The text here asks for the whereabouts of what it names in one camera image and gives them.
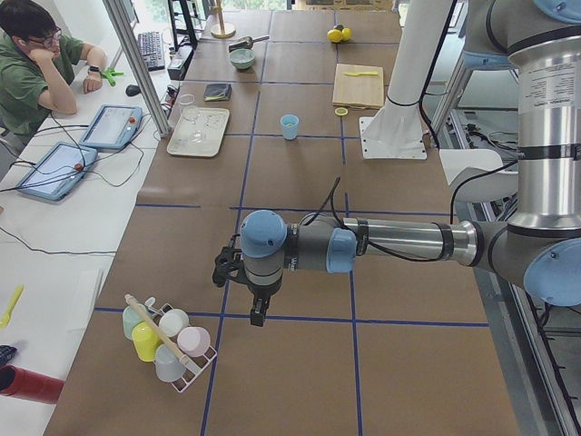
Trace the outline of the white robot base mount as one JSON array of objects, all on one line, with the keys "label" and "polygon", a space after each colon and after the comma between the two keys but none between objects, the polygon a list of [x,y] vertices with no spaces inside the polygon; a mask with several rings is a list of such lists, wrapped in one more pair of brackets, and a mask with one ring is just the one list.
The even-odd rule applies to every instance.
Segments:
[{"label": "white robot base mount", "polygon": [[361,117],[365,159],[425,160],[420,101],[429,84],[438,49],[445,38],[455,2],[409,3],[385,104],[374,117]]}]

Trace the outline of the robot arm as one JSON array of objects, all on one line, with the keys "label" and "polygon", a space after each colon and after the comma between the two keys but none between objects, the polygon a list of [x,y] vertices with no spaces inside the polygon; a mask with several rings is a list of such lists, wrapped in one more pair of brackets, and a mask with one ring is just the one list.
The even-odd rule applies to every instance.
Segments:
[{"label": "robot arm", "polygon": [[466,52],[518,71],[517,210],[504,222],[405,223],[312,213],[287,224],[259,210],[242,222],[239,281],[264,323],[284,270],[351,271],[358,256],[453,260],[499,275],[553,306],[580,302],[580,4],[476,1]]}]

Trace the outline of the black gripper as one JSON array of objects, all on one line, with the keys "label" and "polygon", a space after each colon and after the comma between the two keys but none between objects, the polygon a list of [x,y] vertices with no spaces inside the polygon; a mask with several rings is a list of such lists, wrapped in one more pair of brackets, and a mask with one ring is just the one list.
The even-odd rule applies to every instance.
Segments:
[{"label": "black gripper", "polygon": [[281,279],[270,284],[249,282],[249,291],[253,294],[253,304],[250,311],[252,326],[263,326],[270,305],[270,298],[281,288]]}]

